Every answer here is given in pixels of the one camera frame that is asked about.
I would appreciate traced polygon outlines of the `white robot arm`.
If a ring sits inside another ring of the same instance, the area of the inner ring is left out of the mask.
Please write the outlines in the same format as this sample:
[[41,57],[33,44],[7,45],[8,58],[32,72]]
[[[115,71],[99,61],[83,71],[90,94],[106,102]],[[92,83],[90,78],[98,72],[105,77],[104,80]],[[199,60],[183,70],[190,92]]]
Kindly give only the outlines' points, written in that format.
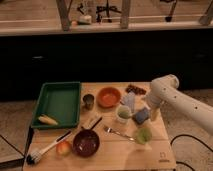
[[178,87],[179,80],[172,74],[153,79],[145,101],[151,109],[157,109],[167,102],[213,135],[213,107],[181,93]]

